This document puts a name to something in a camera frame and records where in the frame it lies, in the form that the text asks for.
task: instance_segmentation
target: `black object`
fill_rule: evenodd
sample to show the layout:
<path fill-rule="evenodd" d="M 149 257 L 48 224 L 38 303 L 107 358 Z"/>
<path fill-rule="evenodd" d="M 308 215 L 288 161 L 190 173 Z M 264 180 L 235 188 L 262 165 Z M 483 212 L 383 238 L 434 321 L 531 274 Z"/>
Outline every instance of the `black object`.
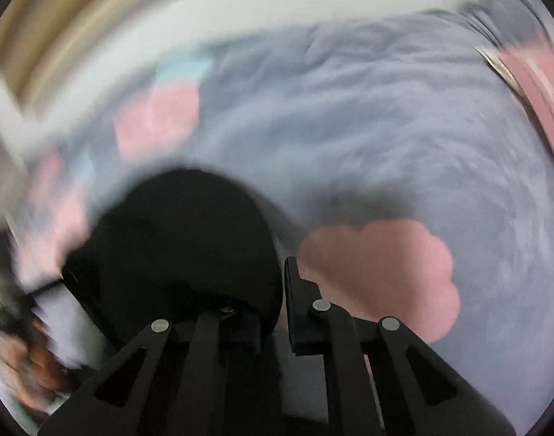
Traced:
<path fill-rule="evenodd" d="M 332 435 L 515 434 L 499 411 L 403 323 L 355 319 L 321 300 L 318 286 L 299 278 L 294 258 L 285 263 L 285 288 L 293 351 L 324 357 Z M 64 403 L 39 435 L 226 434 L 228 363 L 255 352 L 256 318 L 223 307 L 173 328 L 153 323 Z M 285 425 L 278 429 L 286 434 Z M 258 434 L 277 434 L 274 421 Z"/>
<path fill-rule="evenodd" d="M 9 230 L 0 230 L 0 332 L 28 341 L 35 300 L 23 292 L 13 273 L 11 237 Z"/>
<path fill-rule="evenodd" d="M 283 296 L 259 209 L 234 183 L 199 170 L 173 170 L 132 190 L 67 257 L 62 275 L 116 347 L 156 319 L 195 319 L 228 302 L 258 313 L 269 335 Z"/>

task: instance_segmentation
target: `pink towel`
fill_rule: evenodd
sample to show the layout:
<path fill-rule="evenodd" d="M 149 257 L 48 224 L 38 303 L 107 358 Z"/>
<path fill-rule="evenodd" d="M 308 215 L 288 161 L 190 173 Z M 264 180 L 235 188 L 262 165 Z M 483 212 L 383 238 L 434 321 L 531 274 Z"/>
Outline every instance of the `pink towel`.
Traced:
<path fill-rule="evenodd" d="M 513 49 L 498 56 L 525 93 L 554 153 L 554 51 Z"/>

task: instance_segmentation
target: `light blue patch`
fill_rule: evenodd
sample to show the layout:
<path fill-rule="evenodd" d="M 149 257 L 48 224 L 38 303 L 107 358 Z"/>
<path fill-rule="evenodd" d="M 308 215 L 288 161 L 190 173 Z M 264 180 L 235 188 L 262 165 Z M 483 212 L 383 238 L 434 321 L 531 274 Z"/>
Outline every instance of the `light blue patch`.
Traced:
<path fill-rule="evenodd" d="M 174 84 L 179 81 L 200 82 L 212 67 L 212 58 L 203 52 L 175 54 L 156 68 L 156 86 Z"/>
<path fill-rule="evenodd" d="M 79 182 L 87 183 L 95 179 L 96 170 L 93 167 L 88 150 L 85 150 L 76 158 L 75 162 L 70 166 L 70 171 L 73 178 Z"/>

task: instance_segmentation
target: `screw head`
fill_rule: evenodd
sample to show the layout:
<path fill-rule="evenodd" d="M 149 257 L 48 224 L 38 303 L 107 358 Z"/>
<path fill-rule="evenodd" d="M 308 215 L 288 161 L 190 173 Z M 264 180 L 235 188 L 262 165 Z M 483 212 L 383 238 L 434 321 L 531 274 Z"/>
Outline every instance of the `screw head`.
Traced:
<path fill-rule="evenodd" d="M 400 328 L 400 322 L 396 318 L 388 316 L 382 320 L 382 327 L 388 331 L 396 331 Z"/>
<path fill-rule="evenodd" d="M 170 326 L 170 323 L 166 320 L 156 320 L 150 328 L 152 328 L 152 331 L 154 332 L 163 332 L 168 329 L 168 326 Z"/>
<path fill-rule="evenodd" d="M 327 300 L 316 300 L 312 307 L 315 311 L 328 311 L 331 308 L 331 303 Z"/>

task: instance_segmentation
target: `black cloth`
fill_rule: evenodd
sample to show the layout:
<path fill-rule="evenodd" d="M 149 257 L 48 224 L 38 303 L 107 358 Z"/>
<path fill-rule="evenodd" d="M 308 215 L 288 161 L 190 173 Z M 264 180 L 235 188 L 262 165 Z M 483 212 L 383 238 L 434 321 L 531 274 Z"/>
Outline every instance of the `black cloth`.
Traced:
<path fill-rule="evenodd" d="M 198 170 L 137 186 L 69 255 L 63 278 L 116 345 L 153 320 L 177 323 L 227 302 L 255 310 L 268 335 L 282 302 L 281 269 L 259 209 L 234 183 Z"/>

